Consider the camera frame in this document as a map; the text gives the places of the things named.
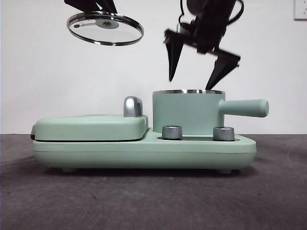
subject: table surface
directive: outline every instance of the table surface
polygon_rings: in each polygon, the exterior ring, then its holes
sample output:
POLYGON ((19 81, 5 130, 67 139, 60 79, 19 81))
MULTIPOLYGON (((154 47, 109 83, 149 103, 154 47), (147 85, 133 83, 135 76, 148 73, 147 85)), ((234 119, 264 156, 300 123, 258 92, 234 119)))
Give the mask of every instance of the table surface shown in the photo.
POLYGON ((91 170, 39 164, 29 135, 1 135, 3 230, 306 230, 307 135, 244 135, 253 163, 211 170, 91 170))

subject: appliance base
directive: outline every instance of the appliance base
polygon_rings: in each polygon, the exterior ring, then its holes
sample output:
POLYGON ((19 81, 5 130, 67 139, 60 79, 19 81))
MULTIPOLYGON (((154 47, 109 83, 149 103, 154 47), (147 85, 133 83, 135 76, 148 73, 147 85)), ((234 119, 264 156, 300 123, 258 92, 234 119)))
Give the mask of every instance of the appliance base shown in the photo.
POLYGON ((136 141, 34 141, 34 155, 42 164, 73 172, 80 168, 214 169, 228 174, 252 163, 256 142, 235 135, 235 141, 212 136, 184 136, 164 140, 148 129, 136 141))

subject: rubber foot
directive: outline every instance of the rubber foot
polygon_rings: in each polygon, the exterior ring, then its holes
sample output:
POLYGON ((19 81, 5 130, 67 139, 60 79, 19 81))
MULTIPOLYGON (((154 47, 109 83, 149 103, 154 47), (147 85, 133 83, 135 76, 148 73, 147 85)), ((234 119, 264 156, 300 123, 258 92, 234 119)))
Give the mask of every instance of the rubber foot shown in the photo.
POLYGON ((217 169, 216 171, 221 174, 231 174, 231 169, 217 169))
POLYGON ((64 173, 73 173, 77 171, 78 169, 72 169, 72 168, 62 168, 62 172, 64 173))

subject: small pot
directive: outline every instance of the small pot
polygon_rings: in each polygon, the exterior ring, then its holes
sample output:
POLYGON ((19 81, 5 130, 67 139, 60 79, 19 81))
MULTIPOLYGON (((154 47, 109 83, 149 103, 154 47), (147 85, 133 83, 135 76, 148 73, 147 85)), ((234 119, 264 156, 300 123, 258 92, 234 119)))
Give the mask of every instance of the small pot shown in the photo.
POLYGON ((183 135, 212 135, 224 126, 224 115, 265 117, 264 100, 225 101, 225 92, 214 90, 167 90, 153 92, 153 131, 167 125, 182 126, 183 135))

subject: stainless steel pot rim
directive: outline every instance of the stainless steel pot rim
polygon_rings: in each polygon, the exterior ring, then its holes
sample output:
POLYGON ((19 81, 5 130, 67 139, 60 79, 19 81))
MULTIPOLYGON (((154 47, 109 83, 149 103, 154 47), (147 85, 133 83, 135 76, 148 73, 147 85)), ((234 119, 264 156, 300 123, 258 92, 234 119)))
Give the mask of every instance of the stainless steel pot rim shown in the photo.
POLYGON ((222 94, 225 95, 224 91, 218 90, 161 90, 155 91, 153 94, 171 94, 171 93, 208 93, 208 94, 222 94))
POLYGON ((82 12, 82 13, 75 14, 67 20, 66 26, 67 26, 69 32, 77 38, 79 38, 83 41, 86 41, 86 42, 95 43, 95 44, 99 44, 99 45, 106 45, 106 46, 132 45, 132 44, 140 41, 142 39, 142 37, 144 36, 144 28, 136 20, 129 18, 127 16, 124 16, 124 15, 117 14, 117 13, 108 13, 108 12, 102 12, 102 11, 82 12), (97 41, 97 40, 94 40, 94 39, 91 39, 91 38, 81 36, 81 35, 73 32, 70 29, 70 26, 73 23, 83 21, 83 20, 89 20, 89 19, 97 19, 97 18, 98 19, 114 20, 114 21, 117 21, 117 22, 121 22, 121 23, 125 23, 127 25, 130 25, 130 26, 134 27, 135 29, 137 29, 140 32, 141 36, 138 39, 135 39, 135 40, 132 40, 132 41, 127 41, 127 42, 107 42, 107 41, 97 41))

